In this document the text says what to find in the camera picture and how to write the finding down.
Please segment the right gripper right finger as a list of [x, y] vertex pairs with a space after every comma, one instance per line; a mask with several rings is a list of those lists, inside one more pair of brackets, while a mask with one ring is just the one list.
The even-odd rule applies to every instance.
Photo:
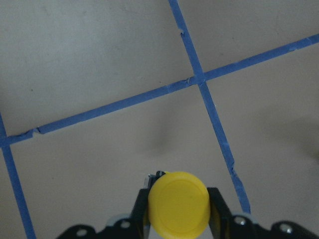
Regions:
[[215, 187], [207, 188], [210, 203], [209, 228], [214, 239], [231, 238], [232, 214], [220, 191]]

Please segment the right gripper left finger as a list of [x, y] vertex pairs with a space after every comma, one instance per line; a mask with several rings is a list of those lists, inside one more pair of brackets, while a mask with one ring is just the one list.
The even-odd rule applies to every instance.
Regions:
[[149, 189], [141, 189], [131, 212], [131, 221], [139, 239], [148, 239], [150, 221], [148, 214]]

